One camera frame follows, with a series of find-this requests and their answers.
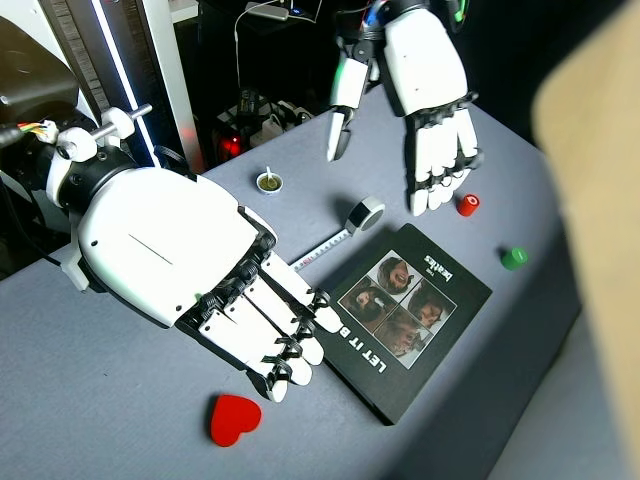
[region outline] small cup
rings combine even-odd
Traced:
[[[256,178],[256,186],[265,195],[273,195],[282,189],[282,177],[277,173],[272,173],[271,178],[267,172],[261,173]]]

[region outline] book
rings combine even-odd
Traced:
[[[371,250],[330,292],[344,327],[316,335],[331,367],[395,424],[491,290],[411,224]]]

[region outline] green bottle cap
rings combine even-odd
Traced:
[[[507,270],[516,270],[529,260],[527,252],[523,248],[516,247],[502,256],[502,266]]]

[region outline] tape measure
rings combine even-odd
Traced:
[[[378,220],[380,220],[380,217],[382,217],[382,214],[384,213],[384,208],[384,203],[377,198],[365,198],[353,207],[353,210],[351,210],[347,217],[347,221],[344,226],[345,228],[293,262],[291,267],[298,272],[307,265],[313,263],[316,259],[330,251],[332,248],[339,245],[343,240],[368,230]]]

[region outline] red heart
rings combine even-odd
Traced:
[[[257,403],[236,395],[220,395],[211,417],[211,438],[221,447],[230,447],[240,435],[258,428],[262,411]]]

